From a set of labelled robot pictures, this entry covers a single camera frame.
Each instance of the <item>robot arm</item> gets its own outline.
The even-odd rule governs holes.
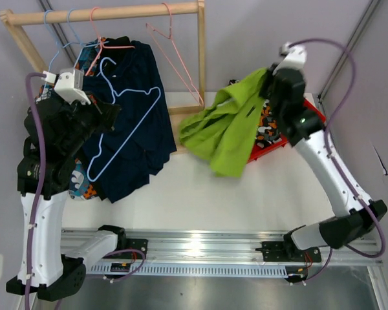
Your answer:
[[[332,154],[328,153],[323,123],[314,111],[303,106],[305,80],[301,69],[307,56],[305,48],[300,45],[289,48],[286,44],[281,54],[286,55],[285,59],[268,71],[260,95],[270,100],[272,115],[279,130],[310,165],[335,214],[335,217],[324,222],[289,232],[285,235],[285,249],[302,251],[326,245],[339,249],[374,228],[360,199],[369,203],[378,220],[387,212],[387,207],[382,200],[373,201],[360,187],[336,152],[330,136]],[[333,160],[339,163],[342,171],[336,168]],[[342,174],[346,175],[359,196],[352,194]]]
[[[7,282],[6,290],[55,301],[77,293],[85,279],[86,268],[106,254],[125,248],[124,229],[104,225],[96,236],[77,249],[61,255],[61,223],[68,197],[69,179],[75,168],[74,155],[94,132],[113,130],[120,111],[118,105],[106,104],[81,90],[83,72],[62,70],[60,75],[44,72],[44,80],[56,83],[58,96],[37,103],[46,144],[45,182],[36,212],[32,247],[28,248],[29,219],[39,180],[38,135],[31,111],[25,119],[29,137],[24,158],[17,167],[17,189],[21,193],[24,213],[23,258],[20,271]],[[27,274],[27,251],[31,251],[32,273]]]

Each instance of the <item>dark blue garment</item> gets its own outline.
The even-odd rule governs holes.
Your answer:
[[[135,189],[148,184],[149,175],[156,175],[169,161],[170,153],[177,150],[164,88],[151,47],[139,41],[133,41],[131,44],[135,49],[130,49],[123,61],[107,76],[109,81],[117,93],[126,88],[148,92],[152,87],[159,87],[161,97],[97,181],[111,202],[122,199]],[[83,90],[93,92],[106,103],[113,102],[111,90],[101,76],[85,77]],[[99,174],[157,97],[158,90],[153,90],[148,96],[125,92],[116,98],[116,104],[122,109],[114,132],[104,134],[102,154],[94,160],[90,177],[94,178]],[[89,161],[99,153],[99,140],[100,134],[95,134],[83,145],[83,151]]]

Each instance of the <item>pink hanger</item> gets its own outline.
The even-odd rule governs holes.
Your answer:
[[[93,68],[93,66],[95,65],[95,63],[97,62],[97,60],[99,59],[99,57],[101,56],[101,53],[102,53],[102,50],[104,48],[107,48],[107,49],[121,49],[121,48],[135,48],[135,46],[132,46],[132,45],[127,45],[127,46],[105,46],[104,43],[102,42],[102,38],[101,38],[101,35],[99,34],[99,31],[98,29],[96,28],[96,25],[95,25],[95,22],[93,21],[93,12],[97,9],[99,9],[100,7],[99,6],[95,6],[92,10],[91,10],[91,16],[89,17],[89,19],[91,20],[91,24],[92,24],[92,27],[93,29],[95,30],[95,33],[96,33],[96,37],[98,38],[98,41],[99,41],[99,44],[100,44],[100,49],[99,49],[99,52],[98,52],[98,55],[96,55],[94,61],[91,63],[91,66],[89,67],[88,71],[86,72],[86,76],[88,76],[90,73],[91,73],[91,70]]]
[[[178,72],[178,70],[175,68],[175,66],[173,65],[173,63],[171,62],[171,60],[167,57],[166,53],[164,52],[164,50],[162,49],[161,45],[158,43],[158,41],[155,39],[154,37],[154,32],[158,32],[161,36],[163,36],[164,38],[166,39],[169,39],[173,46],[174,46],[174,50],[175,52],[177,53],[177,56],[178,58],[180,59],[180,62],[182,64],[182,66],[184,67],[184,70],[186,71],[186,74],[188,76],[188,79],[189,79],[189,82],[191,83],[191,86],[194,88],[195,92],[197,93],[197,95],[199,95],[199,99],[200,99],[200,105],[203,107],[204,106],[204,100],[201,98],[200,96],[200,93],[199,91],[197,90],[197,88],[194,86],[193,84],[193,80],[191,79],[191,76],[188,72],[188,69],[186,67],[186,64],[183,62],[182,58],[181,58],[181,55],[178,51],[178,48],[177,46],[175,45],[175,42],[174,42],[174,37],[173,37],[173,14],[171,13],[171,10],[170,8],[168,7],[168,4],[167,3],[162,3],[163,5],[165,5],[167,7],[167,10],[169,12],[169,35],[165,35],[163,34],[161,31],[159,31],[158,29],[154,28],[150,23],[146,23],[146,27],[147,27],[147,31],[149,33],[149,35],[153,38],[154,42],[156,43],[156,45],[158,46],[158,48],[160,49],[160,51],[163,53],[163,55],[165,56],[165,58],[168,60],[169,64],[173,67],[175,73],[177,73],[177,75],[179,76],[179,78],[181,79],[181,81],[184,83],[184,85],[187,87],[188,91],[190,92],[190,94],[194,97],[194,99],[196,99],[194,93],[189,89],[189,86],[187,85],[187,83],[184,81],[184,79],[182,78],[181,74]]]

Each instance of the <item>blue wire hanger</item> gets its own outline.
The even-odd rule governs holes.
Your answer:
[[[43,23],[45,24],[45,27],[46,27],[46,29],[49,31],[50,35],[53,37],[53,40],[54,40],[55,43],[56,43],[56,47],[58,48],[58,50],[57,50],[55,56],[52,58],[52,60],[51,60],[50,63],[49,63],[49,68],[48,68],[48,71],[49,71],[49,72],[50,72],[50,70],[51,70],[51,68],[52,68],[52,64],[53,64],[54,60],[59,56],[59,53],[60,53],[61,48],[66,48],[66,47],[68,47],[68,46],[71,45],[71,44],[78,44],[78,45],[80,45],[80,46],[82,47],[82,49],[80,50],[79,56],[76,58],[75,64],[74,64],[74,66],[73,66],[73,67],[75,68],[75,67],[76,67],[76,64],[77,64],[78,61],[79,61],[79,58],[80,58],[80,56],[81,56],[81,54],[82,54],[84,48],[96,47],[96,46],[99,45],[99,43],[86,45],[86,44],[84,44],[84,43],[81,41],[79,35],[76,33],[76,31],[75,31],[75,30],[73,29],[73,27],[72,27],[72,24],[70,23],[70,14],[71,14],[73,11],[75,11],[75,10],[77,10],[77,9],[76,9],[76,8],[73,8],[73,9],[69,10],[69,12],[68,12],[68,14],[67,14],[67,24],[68,24],[69,28],[72,30],[73,35],[74,35],[75,38],[78,40],[78,42],[69,42],[69,43],[67,43],[67,44],[65,44],[65,45],[63,45],[63,46],[60,45],[59,40],[57,39],[56,35],[55,35],[54,32],[52,31],[52,29],[50,28],[50,25],[47,23],[47,20],[46,20],[47,14],[48,14],[49,12],[52,12],[53,10],[47,10],[47,11],[45,12],[44,16],[43,16]]]
[[[105,57],[101,60],[100,64],[99,64],[99,69],[100,69],[100,72],[101,72],[101,75],[102,77],[104,78],[104,80],[106,80],[106,82],[108,83],[109,85],[109,88],[111,89],[111,94],[112,94],[112,103],[111,104],[115,104],[116,103],[116,98],[119,98],[120,96],[122,96],[123,94],[125,94],[126,92],[141,92],[145,95],[150,95],[152,93],[153,90],[157,89],[158,90],[158,97],[155,99],[154,103],[150,106],[150,108],[148,109],[148,111],[145,113],[144,116],[142,116],[141,120],[138,122],[138,124],[136,124],[135,128],[131,131],[131,133],[128,135],[128,137],[125,139],[125,141],[121,144],[121,146],[119,147],[119,149],[115,152],[115,154],[113,154],[112,158],[106,163],[106,165],[103,167],[103,169],[99,172],[99,174],[95,177],[95,178],[91,178],[91,176],[89,175],[89,171],[91,170],[91,167],[92,167],[92,164],[94,162],[94,160],[98,157],[101,156],[102,154],[102,139],[103,139],[103,134],[101,134],[101,137],[99,139],[99,153],[95,156],[92,157],[92,160],[91,162],[89,163],[89,167],[87,169],[87,172],[86,172],[86,175],[88,177],[88,180],[91,181],[91,182],[95,182],[100,176],[101,174],[106,170],[106,168],[109,166],[109,164],[114,160],[114,158],[116,157],[116,155],[118,155],[118,153],[122,150],[122,148],[125,146],[125,144],[128,142],[128,140],[131,138],[131,136],[134,134],[134,132],[138,129],[138,127],[141,125],[141,123],[144,121],[144,119],[147,117],[147,115],[150,113],[150,111],[153,109],[153,107],[156,105],[156,103],[158,102],[158,100],[161,98],[161,90],[159,87],[155,86],[153,88],[150,88],[148,90],[148,92],[144,91],[144,90],[138,90],[138,89],[124,89],[123,91],[121,91],[119,94],[115,91],[115,89],[113,88],[112,86],[112,83],[108,80],[108,78],[105,76],[105,74],[103,73],[103,63],[106,61],[106,60],[109,60],[111,63],[113,63],[114,65],[116,65],[116,62],[113,61],[111,58],[109,57]]]

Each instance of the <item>green cloth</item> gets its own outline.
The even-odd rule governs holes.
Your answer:
[[[252,151],[261,109],[259,91],[266,69],[220,89],[214,104],[184,119],[180,142],[194,155],[210,162],[219,175],[240,177]]]

